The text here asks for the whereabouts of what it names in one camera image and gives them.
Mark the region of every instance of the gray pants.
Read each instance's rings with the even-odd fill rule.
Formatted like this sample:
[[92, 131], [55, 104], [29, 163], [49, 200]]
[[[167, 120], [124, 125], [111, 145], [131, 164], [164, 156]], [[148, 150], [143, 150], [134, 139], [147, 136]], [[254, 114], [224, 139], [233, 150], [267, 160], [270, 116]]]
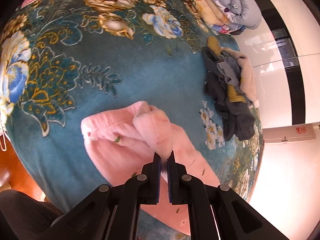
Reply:
[[0, 211], [19, 240], [36, 240], [63, 215], [52, 203], [36, 201], [13, 189], [0, 192]]

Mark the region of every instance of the wooden floor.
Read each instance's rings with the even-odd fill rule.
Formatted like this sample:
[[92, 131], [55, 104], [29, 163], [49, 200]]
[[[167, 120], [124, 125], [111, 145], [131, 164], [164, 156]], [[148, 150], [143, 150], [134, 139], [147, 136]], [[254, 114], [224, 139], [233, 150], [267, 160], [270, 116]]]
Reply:
[[23, 167], [7, 138], [6, 144], [7, 151], [3, 152], [0, 149], [0, 180], [9, 176], [6, 182], [9, 182], [12, 189], [21, 191], [38, 201], [43, 201], [42, 190]]

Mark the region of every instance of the black stripe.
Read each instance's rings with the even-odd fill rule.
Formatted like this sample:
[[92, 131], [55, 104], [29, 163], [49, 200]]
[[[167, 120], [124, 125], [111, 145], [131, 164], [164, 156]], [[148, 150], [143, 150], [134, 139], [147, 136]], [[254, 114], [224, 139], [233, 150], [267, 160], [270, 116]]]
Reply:
[[270, 0], [255, 1], [261, 10], [263, 18], [275, 37], [284, 63], [284, 69], [287, 75], [290, 91], [292, 125], [303, 124], [306, 121], [306, 99], [303, 78], [299, 58], [297, 57], [297, 51], [289, 30], [287, 29], [278, 10]]

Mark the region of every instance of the silver bolt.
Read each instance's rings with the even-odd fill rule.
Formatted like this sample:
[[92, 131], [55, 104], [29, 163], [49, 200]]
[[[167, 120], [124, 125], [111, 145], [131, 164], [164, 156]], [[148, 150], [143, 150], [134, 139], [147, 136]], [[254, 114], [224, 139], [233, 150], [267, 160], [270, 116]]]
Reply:
[[189, 180], [192, 179], [192, 177], [191, 177], [189, 174], [185, 174], [185, 175], [182, 176], [182, 179], [183, 179], [184, 181], [189, 181]]
[[223, 185], [220, 185], [220, 189], [222, 191], [228, 191], [230, 189], [229, 185], [228, 184], [223, 184]]
[[106, 184], [103, 184], [99, 187], [100, 192], [107, 192], [110, 189], [110, 187]]
[[144, 174], [139, 174], [139, 175], [137, 176], [137, 180], [144, 181], [144, 180], [146, 180], [146, 179], [147, 179], [147, 176], [144, 175]]

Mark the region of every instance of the floral blanket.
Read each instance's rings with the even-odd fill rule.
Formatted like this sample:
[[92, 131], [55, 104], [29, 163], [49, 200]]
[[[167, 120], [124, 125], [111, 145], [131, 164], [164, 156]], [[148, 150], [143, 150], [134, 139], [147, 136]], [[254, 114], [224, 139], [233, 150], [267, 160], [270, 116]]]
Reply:
[[[204, 94], [201, 48], [215, 35], [189, 0], [38, 0], [17, 10], [1, 37], [0, 111], [20, 160], [67, 212], [108, 183], [90, 161], [85, 117], [145, 100], [184, 128], [221, 183], [249, 200], [262, 154], [255, 136], [226, 142]], [[229, 35], [220, 45], [238, 49]], [[146, 213], [141, 239], [188, 239]]]

